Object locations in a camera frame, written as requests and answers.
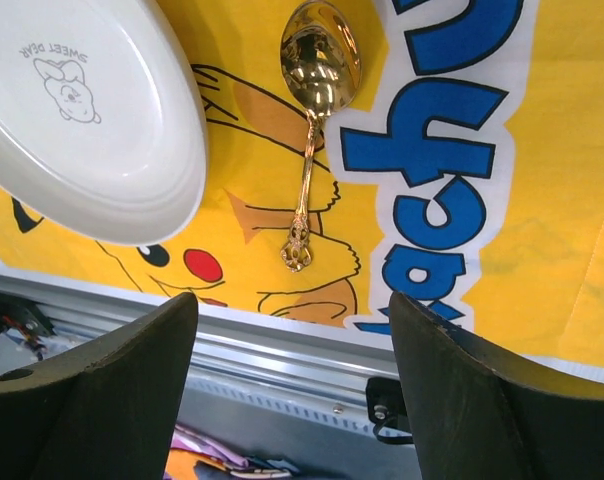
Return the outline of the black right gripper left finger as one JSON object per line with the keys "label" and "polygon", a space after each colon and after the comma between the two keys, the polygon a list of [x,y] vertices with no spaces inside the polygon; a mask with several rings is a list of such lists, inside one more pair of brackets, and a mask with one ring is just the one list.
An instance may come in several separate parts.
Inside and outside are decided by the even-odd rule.
{"label": "black right gripper left finger", "polygon": [[160,479],[198,326],[180,294],[0,376],[0,479]]}

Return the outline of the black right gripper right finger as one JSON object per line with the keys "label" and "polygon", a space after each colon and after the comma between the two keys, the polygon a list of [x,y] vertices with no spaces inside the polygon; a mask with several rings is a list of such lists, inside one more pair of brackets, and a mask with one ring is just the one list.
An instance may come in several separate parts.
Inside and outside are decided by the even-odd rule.
{"label": "black right gripper right finger", "polygon": [[536,363],[395,292],[390,327],[425,479],[604,479],[604,384]]}

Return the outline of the yellow Pikachu placemat cloth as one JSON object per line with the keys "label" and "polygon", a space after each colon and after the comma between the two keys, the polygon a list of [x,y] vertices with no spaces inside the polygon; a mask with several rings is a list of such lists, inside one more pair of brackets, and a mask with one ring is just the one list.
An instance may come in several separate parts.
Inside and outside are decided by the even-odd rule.
{"label": "yellow Pikachu placemat cloth", "polygon": [[321,129],[312,261],[281,249],[308,123],[280,44],[305,1],[154,1],[202,101],[207,177],[190,223],[96,240],[0,187],[0,274],[200,305],[389,349],[405,293],[453,323],[604,382],[604,1],[328,1],[362,62]]}

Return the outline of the white round plate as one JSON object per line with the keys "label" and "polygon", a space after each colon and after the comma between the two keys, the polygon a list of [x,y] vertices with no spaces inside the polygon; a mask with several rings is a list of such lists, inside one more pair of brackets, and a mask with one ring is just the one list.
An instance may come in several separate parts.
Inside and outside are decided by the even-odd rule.
{"label": "white round plate", "polygon": [[202,101],[154,1],[0,1],[0,187],[96,240],[157,244],[207,177]]}

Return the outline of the gold spoon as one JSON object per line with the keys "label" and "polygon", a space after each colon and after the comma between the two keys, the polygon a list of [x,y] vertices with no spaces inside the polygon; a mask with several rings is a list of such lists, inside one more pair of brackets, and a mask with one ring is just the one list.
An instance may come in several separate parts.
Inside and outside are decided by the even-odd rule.
{"label": "gold spoon", "polygon": [[302,183],[281,257],[299,272],[309,266],[309,196],[316,144],[327,119],[351,104],[362,62],[345,16],[328,1],[305,1],[289,18],[280,44],[282,76],[308,123]]}

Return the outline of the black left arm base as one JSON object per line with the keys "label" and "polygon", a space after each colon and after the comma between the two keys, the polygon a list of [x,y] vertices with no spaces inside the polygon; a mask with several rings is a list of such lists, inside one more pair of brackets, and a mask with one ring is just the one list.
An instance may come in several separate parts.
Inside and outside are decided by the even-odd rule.
{"label": "black left arm base", "polygon": [[17,330],[31,346],[36,346],[40,338],[55,335],[52,322],[35,302],[0,293],[0,334],[10,329]]}

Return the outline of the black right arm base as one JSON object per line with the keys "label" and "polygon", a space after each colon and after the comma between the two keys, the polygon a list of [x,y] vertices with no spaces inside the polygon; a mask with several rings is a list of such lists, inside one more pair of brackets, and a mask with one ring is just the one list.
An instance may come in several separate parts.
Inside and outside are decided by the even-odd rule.
{"label": "black right arm base", "polygon": [[398,380],[371,377],[365,389],[367,414],[373,435],[386,445],[413,445],[413,435]]}

